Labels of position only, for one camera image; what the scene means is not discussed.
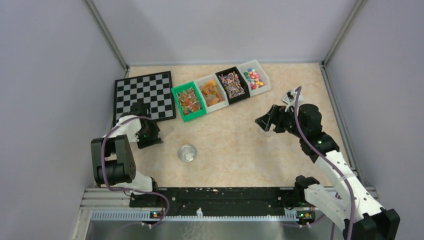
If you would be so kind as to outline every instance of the black and white checkered board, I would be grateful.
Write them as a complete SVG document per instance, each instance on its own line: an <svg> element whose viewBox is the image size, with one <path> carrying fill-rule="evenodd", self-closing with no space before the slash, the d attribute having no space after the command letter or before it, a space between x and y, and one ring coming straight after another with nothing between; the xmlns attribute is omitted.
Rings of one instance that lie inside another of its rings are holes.
<svg viewBox="0 0 424 240"><path fill-rule="evenodd" d="M151 119L174 119L175 103L171 88L171 71L116 80L113 122L116 123L123 113L129 112L131 105L140 99L149 105L148 116Z"/></svg>

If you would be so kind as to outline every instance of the metal frame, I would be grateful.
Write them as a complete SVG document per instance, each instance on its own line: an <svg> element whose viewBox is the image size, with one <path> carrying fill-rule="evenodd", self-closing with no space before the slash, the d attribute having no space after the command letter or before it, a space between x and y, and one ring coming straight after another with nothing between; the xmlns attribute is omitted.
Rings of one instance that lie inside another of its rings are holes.
<svg viewBox="0 0 424 240"><path fill-rule="evenodd" d="M112 38L111 32L108 30L108 27L106 26L105 22L102 19L102 16L100 16L99 11L96 8L96 5L92 0L83 0L87 6L87 8L90 10L91 15L93 16L95 22L97 23L97 26L100 29L100 32L103 34L104 39L106 40L107 44L110 47L110 50L112 51L115 58L118 60L121 67L128 71L129 66L127 62L125 62L124 56L122 55L121 51L118 48L118 45L116 44L115 40Z"/></svg>
<svg viewBox="0 0 424 240"><path fill-rule="evenodd" d="M364 4L367 2L367 0L356 0L356 3L350 12L349 16L347 17L346 21L344 22L343 26L341 27L340 32L338 33L335 41L330 47L330 50L328 51L327 55L325 56L324 60L322 61L322 65L324 68L327 67L327 65L330 63L332 57L334 56L335 52L337 51L338 47L340 46L340 43L346 36L348 30L350 29L353 21L357 17L359 11L362 9Z"/></svg>
<svg viewBox="0 0 424 240"><path fill-rule="evenodd" d="M95 4L92 0L83 0L87 8L90 10L95 22L97 23L100 31L102 32L107 44L109 45L111 51L114 56L118 60L119 64L125 70L124 78L127 78L130 73L130 66L127 65L123 55L121 54L116 42L112 38L111 33L109 32L106 24L104 23L102 17L100 16ZM332 57L336 53L338 47L340 46L342 40L346 36L348 30L350 29L354 19L358 15L359 11L363 8L364 4L367 0L357 0L351 13L347 17L343 27L341 28L337 38L332 44L330 50L328 51L325 59L320 63L320 69L322 73L322 77L324 79L324 83L328 92L328 96L331 102L331 106L334 111L334 115L337 121L337 125L341 134L341 138L346 150L347 158L349 159L352 170L356 171L356 174L359 180L362 179L361 170L356 162L356 155L354 148L352 146L351 137L349 131L346 127L345 118L343 115L343 111L340 107L337 95L334 90L334 85L332 79L328 73L328 64L332 60ZM282 190L292 190L293 187L281 187ZM325 188L331 194L335 194L336 190L332 187ZM374 187L366 187L366 190L373 196L376 200L378 200L378 195L376 189ZM129 207L130 197L126 196L123 192L111 192L106 188L87 188L82 197L82 201L80 204L78 217L75 222L74 231L72 234L72 240L85 240L87 236L87 232L89 230L89 224L91 217L93 215L93 211L97 210L134 210L134 208ZM303 207L297 207L294 211L304 211Z"/></svg>

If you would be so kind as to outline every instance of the colorful candy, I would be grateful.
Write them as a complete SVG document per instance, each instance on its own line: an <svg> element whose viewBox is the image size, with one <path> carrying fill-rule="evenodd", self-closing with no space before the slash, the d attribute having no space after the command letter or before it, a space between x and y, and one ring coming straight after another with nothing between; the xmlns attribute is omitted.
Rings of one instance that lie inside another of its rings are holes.
<svg viewBox="0 0 424 240"><path fill-rule="evenodd" d="M225 76L222 74L219 76L219 80L223 84L230 99L245 94L245 90L243 89L239 76L236 72L230 72Z"/></svg>
<svg viewBox="0 0 424 240"><path fill-rule="evenodd" d="M192 87L177 93L176 97L178 99L179 105L181 106L182 113L185 116L202 109L202 104L200 103L198 96Z"/></svg>
<svg viewBox="0 0 424 240"><path fill-rule="evenodd" d="M261 88L265 85L261 77L259 76L259 74L256 72L254 68L248 68L247 71L245 71L243 74L246 77L246 79L249 81L250 89L252 90Z"/></svg>
<svg viewBox="0 0 424 240"><path fill-rule="evenodd" d="M208 107L224 101L223 96L221 96L220 92L218 91L217 82L215 80L206 82L201 87L200 91L203 94L204 100L206 101L206 105Z"/></svg>

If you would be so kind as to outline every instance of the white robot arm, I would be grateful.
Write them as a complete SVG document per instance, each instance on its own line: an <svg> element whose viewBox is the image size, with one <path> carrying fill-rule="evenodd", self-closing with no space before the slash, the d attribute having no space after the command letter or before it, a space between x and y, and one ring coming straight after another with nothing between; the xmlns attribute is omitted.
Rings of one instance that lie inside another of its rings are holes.
<svg viewBox="0 0 424 240"><path fill-rule="evenodd" d="M255 122L266 132L271 125L275 125L274 132L289 132L300 138L303 152L327 175L341 197L339 199L331 195L315 178L300 175L294 184L297 200L318 207L343 232L345 239L351 219L351 203L354 203L352 240L394 240L399 227L399 215L394 209L386 210L367 192L343 158L339 146L322 131L322 115L317 106L301 105L298 119L295 119L296 109L293 106L297 95L298 100L303 101L300 88L293 89L283 98L287 107L273 105L267 114ZM352 195L346 181L352 189Z"/></svg>

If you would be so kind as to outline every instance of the gray wall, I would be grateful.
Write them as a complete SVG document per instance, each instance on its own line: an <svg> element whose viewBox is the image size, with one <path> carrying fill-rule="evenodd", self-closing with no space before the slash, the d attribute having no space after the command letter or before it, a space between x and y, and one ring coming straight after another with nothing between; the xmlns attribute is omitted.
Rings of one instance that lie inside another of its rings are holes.
<svg viewBox="0 0 424 240"><path fill-rule="evenodd" d="M368 1L330 63L364 180L422 239L424 1Z"/></svg>
<svg viewBox="0 0 424 240"><path fill-rule="evenodd" d="M124 73L82 0L0 3L0 238L69 239Z"/></svg>
<svg viewBox="0 0 424 240"><path fill-rule="evenodd" d="M130 65L321 61L356 0L94 0Z"/></svg>

